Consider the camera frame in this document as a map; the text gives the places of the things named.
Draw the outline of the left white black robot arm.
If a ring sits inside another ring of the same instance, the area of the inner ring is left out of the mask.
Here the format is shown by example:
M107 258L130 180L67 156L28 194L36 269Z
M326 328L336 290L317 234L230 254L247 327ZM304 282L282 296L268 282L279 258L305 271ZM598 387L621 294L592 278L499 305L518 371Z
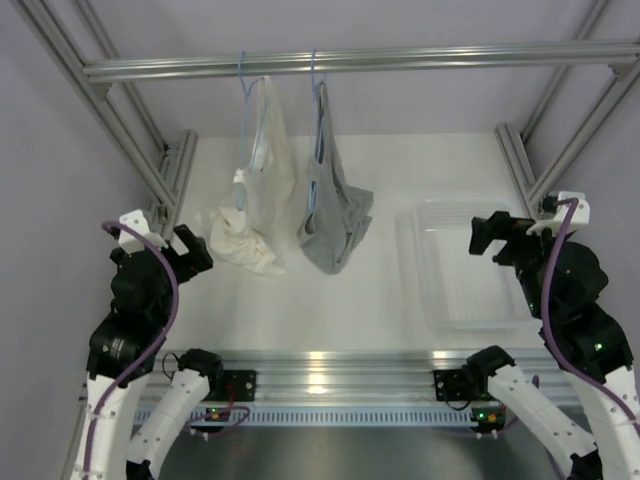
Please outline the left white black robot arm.
M177 316L179 287L212 268L203 238L186 225L174 232L186 247L179 254L148 229L106 222L104 229L137 244L111 252L116 274L106 318L89 340L87 406L71 473L74 479L156 479L194 408L219 397L226 386L219 355L190 349L162 400L139 430L133 428L139 400L155 359Z

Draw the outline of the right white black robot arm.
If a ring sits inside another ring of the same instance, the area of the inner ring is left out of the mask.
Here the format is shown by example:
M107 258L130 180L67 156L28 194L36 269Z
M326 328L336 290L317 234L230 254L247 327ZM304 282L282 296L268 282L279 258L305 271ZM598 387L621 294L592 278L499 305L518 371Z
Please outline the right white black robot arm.
M524 376L501 347L487 347L462 367L467 389L507 407L555 461L566 479L639 476L639 396L634 360L619 323L597 303L608 277L586 246L557 233L535 232L531 219L496 211L471 221L469 252L500 240L494 263L514 269L543 344L574 389L588 421L576 424Z

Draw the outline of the grey tank top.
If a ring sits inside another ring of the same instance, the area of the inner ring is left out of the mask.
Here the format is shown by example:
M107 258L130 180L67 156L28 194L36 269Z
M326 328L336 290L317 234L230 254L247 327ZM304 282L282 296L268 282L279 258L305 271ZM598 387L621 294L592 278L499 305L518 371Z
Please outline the grey tank top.
M334 137L328 88L320 86L317 156L307 164L306 211L297 236L307 259L328 275L340 273L372 222L374 193L349 184ZM308 208L309 181L316 185L315 211Z

